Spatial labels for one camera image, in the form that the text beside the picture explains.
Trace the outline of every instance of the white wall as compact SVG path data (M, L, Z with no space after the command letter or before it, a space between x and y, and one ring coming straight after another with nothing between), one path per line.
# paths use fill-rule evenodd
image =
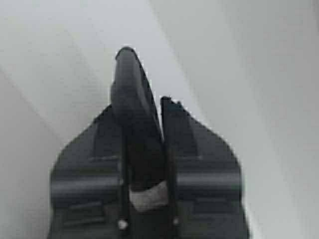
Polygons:
M1 1L0 104L7 110L0 125L0 237L44 238L48 171L62 145L108 104L114 56L130 45L157 103L163 95L181 100L234 148L253 238L315 238L319 72L312 6ZM23 111L27 127L13 117Z
M264 238L317 238L319 38L311 0L155 1Z
M43 239L49 169L62 142L0 68L0 238Z

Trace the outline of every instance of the black plastic object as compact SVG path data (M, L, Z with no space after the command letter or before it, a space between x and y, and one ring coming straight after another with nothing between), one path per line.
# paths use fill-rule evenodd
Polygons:
M125 154L123 132L108 106L63 149L51 172L49 239L115 239L130 234Z
M161 100L164 144L143 68L117 56L112 105L70 142L51 172L49 239L248 239L240 165L181 103ZM169 204L145 213L129 187L166 180Z
M230 147L170 98L161 100L170 220L181 239L247 239L240 166Z
M111 102L126 137L131 188L142 191L165 178L160 124L149 82L135 51L124 47L116 60Z

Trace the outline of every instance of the metal rivet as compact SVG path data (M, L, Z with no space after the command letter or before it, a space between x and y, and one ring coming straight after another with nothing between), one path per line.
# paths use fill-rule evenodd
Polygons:
M123 219L120 219L120 220L118 221L118 227L119 227L120 230L123 231L123 230L125 230L128 226L129 226L129 224L128 224L127 221L125 221L125 220L123 220Z

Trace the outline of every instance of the white tape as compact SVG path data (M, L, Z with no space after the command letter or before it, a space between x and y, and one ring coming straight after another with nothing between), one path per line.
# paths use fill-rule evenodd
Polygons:
M130 190L130 201L138 212L146 212L168 204L167 183L162 181L142 192Z

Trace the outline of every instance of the metal pin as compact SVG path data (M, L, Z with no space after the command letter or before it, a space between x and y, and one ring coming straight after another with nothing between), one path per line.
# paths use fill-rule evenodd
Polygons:
M120 219L118 221L118 227L120 230L125 230L127 227L129 226L129 224L127 223L127 221L125 221L124 219Z
M179 224L179 219L178 219L178 217L174 217L173 224L174 224L175 226L177 226L177 225Z
M120 178L120 180L119 180L119 184L120 184L121 186L124 184L124 180L123 180L123 178Z

